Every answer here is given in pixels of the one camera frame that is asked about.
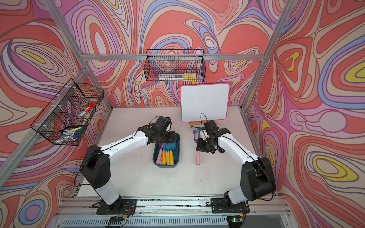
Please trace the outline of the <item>teal rake yellow handle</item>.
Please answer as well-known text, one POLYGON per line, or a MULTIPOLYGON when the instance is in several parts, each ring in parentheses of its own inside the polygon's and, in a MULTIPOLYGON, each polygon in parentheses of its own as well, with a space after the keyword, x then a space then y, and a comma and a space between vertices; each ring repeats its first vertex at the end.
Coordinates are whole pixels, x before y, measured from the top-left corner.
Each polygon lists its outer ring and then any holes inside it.
POLYGON ((162 151, 161 165, 167 165, 167 158, 166 158, 166 151, 165 150, 162 151))
POLYGON ((165 152, 165 156, 166 156, 166 165, 170 165, 170 152, 166 151, 165 152))
POLYGON ((170 159, 170 165, 174 165, 175 164, 175 158, 174 158, 174 150, 176 149, 176 142, 172 143, 170 145, 170 154, 169 154, 169 159, 170 159))

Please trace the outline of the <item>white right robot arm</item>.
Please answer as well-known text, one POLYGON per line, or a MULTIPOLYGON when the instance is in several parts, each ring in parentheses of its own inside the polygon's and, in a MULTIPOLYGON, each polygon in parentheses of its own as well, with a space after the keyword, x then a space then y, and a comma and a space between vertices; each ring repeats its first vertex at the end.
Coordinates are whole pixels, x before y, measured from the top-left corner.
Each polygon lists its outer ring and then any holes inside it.
POLYGON ((214 120, 202 125, 197 151, 215 154, 228 153, 241 166, 240 185, 225 193, 231 204, 261 199, 277 190, 271 162, 267 157, 251 153, 226 128, 219 128, 214 120))

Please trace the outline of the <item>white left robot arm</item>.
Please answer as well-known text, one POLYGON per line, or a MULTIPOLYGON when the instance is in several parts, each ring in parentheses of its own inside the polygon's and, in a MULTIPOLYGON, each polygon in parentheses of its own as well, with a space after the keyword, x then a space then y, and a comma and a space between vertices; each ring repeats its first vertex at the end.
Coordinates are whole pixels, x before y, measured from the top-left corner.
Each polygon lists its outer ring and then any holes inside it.
POLYGON ((158 116, 156 122, 139 127, 131 135, 116 142, 97 146, 91 145, 83 159, 80 173, 108 205, 121 201, 111 179, 111 166, 128 153, 151 143, 174 143, 177 134, 171 131, 169 117, 158 116))

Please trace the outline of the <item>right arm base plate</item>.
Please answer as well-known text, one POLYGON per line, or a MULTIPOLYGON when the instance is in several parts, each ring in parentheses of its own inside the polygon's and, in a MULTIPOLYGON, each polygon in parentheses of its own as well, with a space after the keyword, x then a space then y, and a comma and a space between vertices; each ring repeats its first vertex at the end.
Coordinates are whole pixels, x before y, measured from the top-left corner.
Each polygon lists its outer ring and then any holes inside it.
POLYGON ((250 212, 250 208, 247 202, 233 204, 228 198, 211 198, 210 201, 206 202, 208 207, 211 207, 212 213, 239 213, 246 214, 250 212))

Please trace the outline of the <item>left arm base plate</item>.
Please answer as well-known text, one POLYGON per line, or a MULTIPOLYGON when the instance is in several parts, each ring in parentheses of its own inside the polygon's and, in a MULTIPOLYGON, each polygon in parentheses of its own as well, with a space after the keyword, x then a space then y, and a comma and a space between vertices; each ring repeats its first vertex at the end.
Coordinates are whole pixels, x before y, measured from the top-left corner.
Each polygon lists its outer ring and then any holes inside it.
POLYGON ((107 205, 103 200, 100 201, 97 207, 98 215, 117 215, 127 214, 134 215, 136 211, 136 199, 117 199, 112 205, 107 205))

